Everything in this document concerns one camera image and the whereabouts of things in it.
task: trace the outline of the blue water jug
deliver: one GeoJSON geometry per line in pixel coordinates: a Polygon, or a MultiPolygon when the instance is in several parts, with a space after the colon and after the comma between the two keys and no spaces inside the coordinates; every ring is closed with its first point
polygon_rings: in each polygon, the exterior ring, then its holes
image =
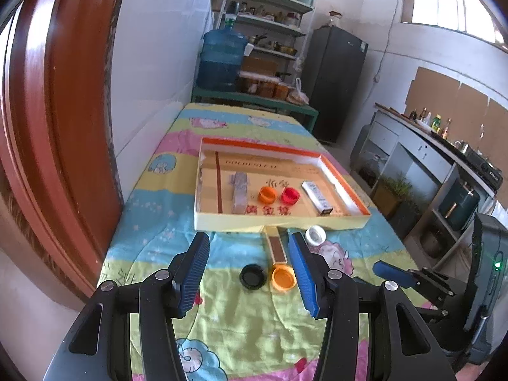
{"type": "Polygon", "coordinates": [[[235,91],[247,37],[233,31],[234,18],[226,17],[225,28],[204,36],[196,84],[202,89],[235,91]]]}

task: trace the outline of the cartoon sheep print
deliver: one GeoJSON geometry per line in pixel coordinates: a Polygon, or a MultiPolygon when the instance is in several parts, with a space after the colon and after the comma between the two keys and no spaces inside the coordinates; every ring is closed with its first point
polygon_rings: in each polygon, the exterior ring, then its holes
{"type": "Polygon", "coordinates": [[[227,381],[219,358],[197,339],[176,340],[178,353],[188,381],[227,381]]]}
{"type": "Polygon", "coordinates": [[[169,171],[172,171],[176,165],[176,158],[170,153],[164,153],[157,156],[148,167],[148,171],[153,171],[163,175],[169,171]]]}

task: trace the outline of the colorful bedsheet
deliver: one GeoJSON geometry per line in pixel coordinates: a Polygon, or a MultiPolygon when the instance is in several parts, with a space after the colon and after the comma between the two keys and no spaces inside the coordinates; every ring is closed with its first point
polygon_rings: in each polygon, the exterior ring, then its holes
{"type": "MultiPolygon", "coordinates": [[[[193,206],[201,136],[240,138],[320,151],[334,162],[372,217],[360,230],[328,233],[338,248],[336,268],[380,284],[372,273],[379,259],[401,268],[415,264],[368,196],[296,120],[225,105],[188,104],[164,136],[126,202],[104,262],[100,282],[142,281],[166,268],[194,238],[193,206]]],[[[270,284],[247,291],[239,281],[246,264],[268,267],[260,234],[210,232],[210,257],[195,305],[174,319],[182,366],[190,381],[311,380],[324,333],[324,320],[304,309],[298,288],[278,293],[270,284]]],[[[411,300],[423,304],[412,290],[411,300]]],[[[144,380],[137,315],[131,317],[133,378],[144,380]]],[[[360,320],[357,380],[365,379],[367,321],[360,320]]]]}

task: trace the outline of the kitchen counter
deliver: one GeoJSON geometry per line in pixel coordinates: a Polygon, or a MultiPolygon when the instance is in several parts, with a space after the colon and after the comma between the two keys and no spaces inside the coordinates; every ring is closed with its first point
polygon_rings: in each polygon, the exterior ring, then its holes
{"type": "Polygon", "coordinates": [[[415,195],[428,204],[407,235],[406,231],[399,231],[405,235],[400,237],[419,268],[439,270],[459,246],[467,247],[471,243],[471,219],[465,229],[455,231],[439,211],[454,182],[462,178],[476,189],[480,195],[478,211],[481,213],[492,210],[496,192],[460,156],[419,124],[382,104],[376,103],[375,108],[369,132],[362,138],[362,146],[351,161],[351,176],[368,194],[376,192],[378,181],[383,177],[402,177],[411,184],[415,195]],[[367,184],[360,176],[360,171],[365,168],[375,174],[375,180],[370,178],[373,184],[367,184]],[[429,256],[420,241],[430,225],[437,225],[447,236],[446,248],[443,247],[437,258],[429,256]]]}
{"type": "Polygon", "coordinates": [[[408,119],[406,116],[398,113],[396,110],[387,108],[383,106],[382,104],[375,103],[376,109],[380,111],[381,113],[384,113],[391,117],[392,119],[396,120],[397,122],[403,124],[408,129],[415,132],[418,136],[423,138],[426,142],[430,143],[435,149],[438,149],[439,152],[445,156],[448,156],[449,159],[453,160],[458,166],[460,166],[466,173],[468,173],[469,176],[471,176],[481,187],[486,191],[486,193],[490,197],[495,196],[495,192],[480,178],[474,170],[472,170],[463,160],[461,160],[459,157],[454,155],[451,151],[449,151],[445,146],[441,145],[440,142],[435,140],[431,135],[426,133],[424,130],[418,126],[417,123],[413,123],[410,119],[408,119]]]}

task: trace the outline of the window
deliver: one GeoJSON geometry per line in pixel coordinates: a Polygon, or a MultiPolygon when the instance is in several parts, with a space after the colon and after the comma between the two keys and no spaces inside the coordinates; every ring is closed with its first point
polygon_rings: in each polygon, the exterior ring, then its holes
{"type": "Polygon", "coordinates": [[[456,30],[508,49],[480,0],[404,0],[402,22],[456,30]]]}

